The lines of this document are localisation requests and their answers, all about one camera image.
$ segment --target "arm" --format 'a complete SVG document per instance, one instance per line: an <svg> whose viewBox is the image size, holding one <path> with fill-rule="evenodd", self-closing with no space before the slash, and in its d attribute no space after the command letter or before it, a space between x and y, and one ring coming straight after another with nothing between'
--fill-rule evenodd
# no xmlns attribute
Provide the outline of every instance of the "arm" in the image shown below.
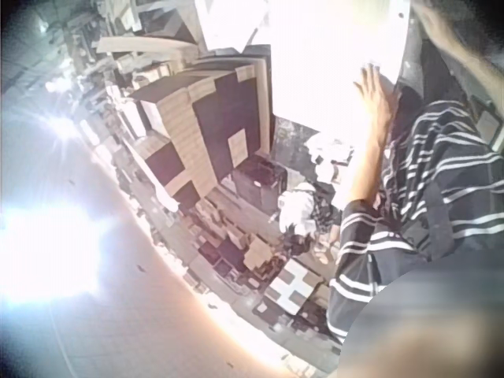
<svg viewBox="0 0 504 378"><path fill-rule="evenodd" d="M504 75L486 59L462 44L455 48L452 54L476 77L487 91L497 111L504 116Z"/></svg>
<svg viewBox="0 0 504 378"><path fill-rule="evenodd" d="M431 41L476 77L504 116L504 75L479 54L464 46L448 22L435 10L417 3L413 7Z"/></svg>
<svg viewBox="0 0 504 378"><path fill-rule="evenodd" d="M377 67L369 65L363 69L361 83L356 83L356 86L371 116L371 125L367 135L363 135L362 144L356 147L342 182L343 208L357 200L373 205L380 182L388 132L398 104L395 94L385 94Z"/></svg>

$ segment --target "white cloth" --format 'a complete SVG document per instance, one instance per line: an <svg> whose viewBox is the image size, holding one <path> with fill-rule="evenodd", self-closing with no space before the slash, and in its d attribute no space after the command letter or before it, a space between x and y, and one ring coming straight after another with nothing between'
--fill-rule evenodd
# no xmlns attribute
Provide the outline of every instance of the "white cloth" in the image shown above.
<svg viewBox="0 0 504 378"><path fill-rule="evenodd" d="M329 160L324 160L315 166L315 173L319 183L332 183L335 175L334 165Z"/></svg>
<svg viewBox="0 0 504 378"><path fill-rule="evenodd" d="M311 219L315 202L313 195L307 191L314 193L315 188L310 183L301 183L295 190L297 191L286 191L281 195L283 205L279 217L280 231L285 233L293 224L296 235L313 235L317 230L315 220Z"/></svg>
<svg viewBox="0 0 504 378"><path fill-rule="evenodd" d="M351 152L349 145L343 144L323 132L319 132L308 139L305 146L308 148L308 153L311 155L313 163L318 157L328 162L343 162L348 159Z"/></svg>

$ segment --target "stacked boxes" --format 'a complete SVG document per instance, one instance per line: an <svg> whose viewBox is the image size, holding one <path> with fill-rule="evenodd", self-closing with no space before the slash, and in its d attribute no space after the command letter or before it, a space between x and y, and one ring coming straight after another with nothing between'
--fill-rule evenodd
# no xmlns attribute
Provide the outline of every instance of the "stacked boxes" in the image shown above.
<svg viewBox="0 0 504 378"><path fill-rule="evenodd" d="M130 97L145 110L154 134L170 145L142 156L182 211L194 207L248 156L258 150L269 152L263 59L198 61Z"/></svg>

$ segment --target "white sheet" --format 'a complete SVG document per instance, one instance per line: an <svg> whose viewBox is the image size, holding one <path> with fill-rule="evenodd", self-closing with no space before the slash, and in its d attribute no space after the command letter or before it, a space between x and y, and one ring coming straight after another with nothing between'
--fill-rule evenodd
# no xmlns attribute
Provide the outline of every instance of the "white sheet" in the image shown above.
<svg viewBox="0 0 504 378"><path fill-rule="evenodd" d="M355 144L369 120L353 82L369 62L397 81L410 0L270 4L273 113Z"/></svg>

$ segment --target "floor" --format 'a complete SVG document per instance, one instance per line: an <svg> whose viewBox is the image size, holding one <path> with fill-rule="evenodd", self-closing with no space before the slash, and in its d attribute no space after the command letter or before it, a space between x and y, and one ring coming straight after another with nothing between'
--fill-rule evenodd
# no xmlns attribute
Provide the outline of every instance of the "floor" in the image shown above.
<svg viewBox="0 0 504 378"><path fill-rule="evenodd" d="M1 297L2 363L42 378L289 376L258 363L214 324L156 255L102 167L24 105L34 117L3 114L4 210L71 204L108 227L93 294L17 306ZM36 271L36 261L28 268Z"/></svg>

